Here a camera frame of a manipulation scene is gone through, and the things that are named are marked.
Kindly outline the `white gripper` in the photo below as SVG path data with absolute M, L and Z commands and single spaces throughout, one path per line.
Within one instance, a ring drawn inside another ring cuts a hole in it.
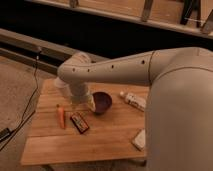
M 80 104 L 85 104 L 91 111 L 96 109 L 93 94 L 86 83 L 70 84 L 69 89 L 73 109 L 76 109 Z

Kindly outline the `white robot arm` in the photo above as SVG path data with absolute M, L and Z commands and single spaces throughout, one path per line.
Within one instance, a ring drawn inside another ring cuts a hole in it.
M 147 170 L 213 171 L 213 51 L 163 49 L 97 63 L 77 53 L 57 75 L 77 98 L 85 82 L 148 86 Z

